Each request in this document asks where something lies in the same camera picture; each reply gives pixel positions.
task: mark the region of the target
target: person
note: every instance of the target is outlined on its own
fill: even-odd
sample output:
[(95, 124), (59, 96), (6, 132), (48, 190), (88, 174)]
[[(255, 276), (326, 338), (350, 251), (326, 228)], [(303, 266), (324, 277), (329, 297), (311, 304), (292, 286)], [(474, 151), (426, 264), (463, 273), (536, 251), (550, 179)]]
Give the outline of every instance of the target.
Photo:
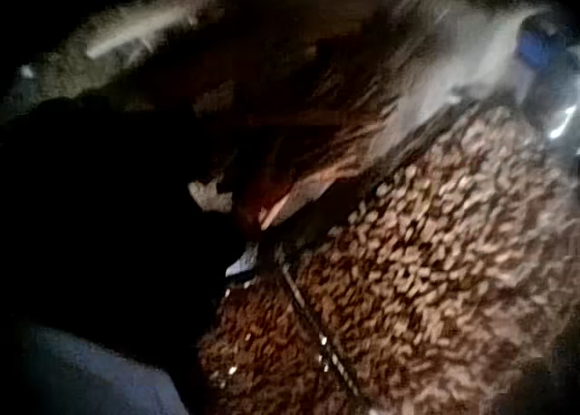
[[(0, 298), (20, 393), (35, 379), (23, 342), (51, 329), (73, 335), (65, 344), (89, 341), (161, 368), (199, 410), (195, 341), (246, 243), (228, 215), (204, 213), (189, 195), (210, 156), (199, 130), (187, 110), (120, 113), (92, 95), (48, 101), (10, 124), (0, 146)], [(42, 396), (19, 400), (57, 412)]]

